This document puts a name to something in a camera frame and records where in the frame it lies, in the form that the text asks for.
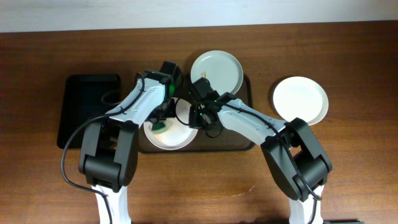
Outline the green yellow sponge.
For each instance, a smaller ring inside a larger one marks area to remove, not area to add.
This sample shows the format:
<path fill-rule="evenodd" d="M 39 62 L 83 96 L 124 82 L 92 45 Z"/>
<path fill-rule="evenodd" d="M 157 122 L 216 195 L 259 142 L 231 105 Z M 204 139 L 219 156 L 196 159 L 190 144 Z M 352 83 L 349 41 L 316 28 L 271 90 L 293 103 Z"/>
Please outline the green yellow sponge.
<path fill-rule="evenodd" d="M 154 123 L 151 127 L 151 131 L 154 134 L 160 134 L 168 129 L 167 125 L 164 122 L 159 121 L 158 123 Z"/>

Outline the white plate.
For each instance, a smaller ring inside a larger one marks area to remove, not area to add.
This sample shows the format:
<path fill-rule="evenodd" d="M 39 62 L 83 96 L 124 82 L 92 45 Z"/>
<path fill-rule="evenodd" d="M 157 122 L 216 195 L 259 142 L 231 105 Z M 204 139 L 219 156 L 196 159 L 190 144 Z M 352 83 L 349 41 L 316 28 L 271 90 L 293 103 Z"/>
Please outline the white plate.
<path fill-rule="evenodd" d="M 151 131 L 152 123 L 144 122 L 143 128 L 147 139 L 162 150 L 174 151 L 181 149 L 191 143 L 198 130 L 188 126 L 188 115 L 191 104 L 183 99 L 177 103 L 175 118 L 167 118 L 164 122 L 168 129 L 160 134 L 154 134 Z"/>
<path fill-rule="evenodd" d="M 325 90 L 307 77 L 283 79 L 275 86 L 271 99 L 281 118 L 286 121 L 300 118 L 310 126 L 319 123 L 329 109 Z"/>

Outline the pale blue plate top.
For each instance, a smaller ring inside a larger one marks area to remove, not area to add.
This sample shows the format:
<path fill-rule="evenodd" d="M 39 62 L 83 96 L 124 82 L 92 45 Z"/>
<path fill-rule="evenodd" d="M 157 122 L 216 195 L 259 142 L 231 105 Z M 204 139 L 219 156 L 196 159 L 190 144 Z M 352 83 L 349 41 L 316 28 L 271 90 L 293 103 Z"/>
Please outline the pale blue plate top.
<path fill-rule="evenodd" d="M 201 54 L 190 71 L 191 82 L 206 78 L 220 95 L 225 92 L 235 94 L 243 83 L 243 68 L 236 57 L 221 50 L 211 50 Z"/>

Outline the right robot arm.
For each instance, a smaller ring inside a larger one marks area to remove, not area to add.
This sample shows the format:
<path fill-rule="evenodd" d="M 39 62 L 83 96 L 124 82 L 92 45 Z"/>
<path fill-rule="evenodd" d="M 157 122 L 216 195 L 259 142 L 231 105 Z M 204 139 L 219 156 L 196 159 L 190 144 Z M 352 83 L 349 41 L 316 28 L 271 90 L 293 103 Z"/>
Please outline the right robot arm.
<path fill-rule="evenodd" d="M 194 100 L 189 126 L 230 130 L 261 147 L 272 178 L 289 198 L 290 223 L 323 223 L 321 194 L 332 163 L 302 119 L 292 121 L 266 116 L 236 95 L 220 95 L 206 78 L 188 87 Z"/>

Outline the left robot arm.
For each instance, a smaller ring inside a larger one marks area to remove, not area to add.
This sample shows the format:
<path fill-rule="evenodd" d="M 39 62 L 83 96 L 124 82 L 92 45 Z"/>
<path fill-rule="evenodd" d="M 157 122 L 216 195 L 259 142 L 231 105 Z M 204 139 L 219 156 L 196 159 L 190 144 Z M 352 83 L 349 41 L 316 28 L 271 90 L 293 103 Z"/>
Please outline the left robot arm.
<path fill-rule="evenodd" d="M 173 62 L 165 61 L 158 72 L 146 70 L 122 102 L 85 123 L 78 170 L 96 195 L 101 223 L 131 222 L 127 187 L 137 167 L 139 129 L 169 112 L 180 77 Z"/>

